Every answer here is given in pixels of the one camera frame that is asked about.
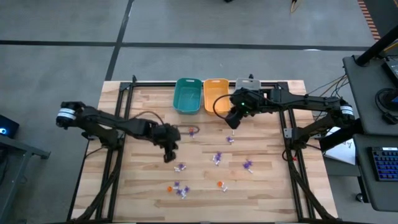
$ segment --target floor stripe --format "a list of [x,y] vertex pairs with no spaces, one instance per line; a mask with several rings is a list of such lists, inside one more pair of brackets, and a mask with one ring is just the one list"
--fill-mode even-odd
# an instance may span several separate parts
[[0,45],[114,47],[115,42],[0,40]]
[[112,80],[114,67],[116,66],[116,61],[118,59],[119,51],[122,46],[122,41],[123,41],[124,33],[126,32],[127,23],[129,22],[130,12],[131,12],[133,2],[134,2],[134,0],[129,0],[127,7],[126,7],[126,12],[124,12],[123,21],[120,26],[118,39],[116,41],[116,46],[113,49],[111,61],[109,62],[108,70],[106,71],[105,81]]
[[316,45],[266,45],[266,44],[194,44],[194,43],[143,43],[125,42],[121,47],[160,49],[250,49],[250,50],[337,50],[365,51],[369,46],[316,46]]
[[368,23],[368,27],[371,30],[372,36],[374,40],[380,40],[379,32],[377,31],[376,26],[373,23],[372,16],[370,15],[366,4],[362,0],[358,0],[358,4],[362,10],[363,16],[365,17],[366,22]]

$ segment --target desk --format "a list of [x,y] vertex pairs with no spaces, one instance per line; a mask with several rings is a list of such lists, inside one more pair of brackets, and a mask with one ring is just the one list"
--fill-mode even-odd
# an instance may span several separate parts
[[383,88],[395,88],[384,72],[381,59],[372,59],[365,67],[358,66],[353,57],[343,59],[349,85],[365,134],[397,136],[398,125],[387,124],[374,103],[374,95]]
[[374,177],[373,165],[369,159],[369,147],[386,146],[397,147],[398,139],[385,136],[354,135],[356,155],[360,166],[361,177],[365,191],[373,209],[377,211],[398,211],[398,182],[379,182]]
[[38,155],[42,159],[48,159],[50,153],[1,135],[0,146],[9,151],[8,170],[0,185],[0,223],[5,223],[30,157]]
[[[292,93],[305,93],[303,81],[288,83]],[[119,84],[104,83],[99,110],[114,113]],[[126,139],[113,221],[297,221],[289,171],[281,157],[284,142],[278,113],[244,118],[235,130],[235,142],[230,145],[225,138],[231,135],[231,130],[222,119],[207,115],[204,107],[197,115],[179,115],[172,107],[173,95],[172,87],[134,87],[130,117],[151,110],[165,122],[194,124],[201,131],[194,139],[182,136],[177,159],[169,164],[163,162],[164,151],[159,147],[131,137]],[[143,118],[157,121],[151,114]],[[313,122],[310,111],[295,110],[295,118],[298,126]],[[92,141],[87,153],[99,147],[99,142]],[[218,151],[223,152],[219,167],[211,161]],[[106,150],[103,150],[85,160],[72,218],[81,215],[98,193],[105,157]],[[303,150],[303,157],[311,189],[328,212],[337,217],[321,152],[307,148]],[[254,163],[253,174],[242,168],[246,159]],[[181,173],[174,171],[179,162],[187,165]],[[191,188],[185,200],[167,192],[167,187],[178,180],[182,186]],[[217,187],[218,181],[225,183],[227,192]],[[307,214],[302,192],[300,196]],[[105,200],[103,216],[108,211],[108,200]]]

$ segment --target black desk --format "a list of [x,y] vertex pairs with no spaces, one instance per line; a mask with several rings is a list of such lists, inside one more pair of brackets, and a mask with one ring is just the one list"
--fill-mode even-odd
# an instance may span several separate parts
[[398,136],[398,125],[387,124],[374,103],[374,95],[382,88],[395,88],[382,69],[380,59],[372,59],[366,67],[358,66],[353,57],[343,59],[349,85],[365,134]]
[[398,212],[398,182],[378,182],[369,159],[372,146],[398,147],[398,138],[389,136],[354,135],[356,157],[361,172],[366,196],[373,209],[385,212]]
[[42,159],[48,159],[50,153],[4,136],[0,136],[0,146],[9,151],[8,170],[0,185],[0,223],[5,223],[30,157],[38,155]]
[[327,158],[325,156],[323,157],[323,161],[325,162],[328,175],[345,177],[359,177],[361,175],[357,164],[354,166],[345,162],[337,161],[335,159]]

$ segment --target plastic bin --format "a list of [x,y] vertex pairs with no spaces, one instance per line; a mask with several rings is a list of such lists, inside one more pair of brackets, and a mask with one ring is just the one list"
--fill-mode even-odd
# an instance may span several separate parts
[[259,90],[261,88],[260,80],[253,78],[238,78],[235,84],[235,90],[240,88],[247,88],[248,90]]
[[180,78],[174,89],[173,107],[180,114],[196,114],[200,109],[201,80]]
[[[205,80],[203,82],[203,92],[205,96],[205,109],[206,112],[210,115],[215,115],[213,111],[213,103],[214,101],[222,96],[229,93],[229,81],[224,78],[215,78]],[[229,97],[224,97],[217,101],[216,111],[219,114],[226,114],[231,105],[229,103]]]

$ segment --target keyboard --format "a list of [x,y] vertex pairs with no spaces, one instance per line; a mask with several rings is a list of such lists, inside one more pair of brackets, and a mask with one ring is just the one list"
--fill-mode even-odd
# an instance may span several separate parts
[[377,181],[398,181],[398,148],[372,147],[371,155]]

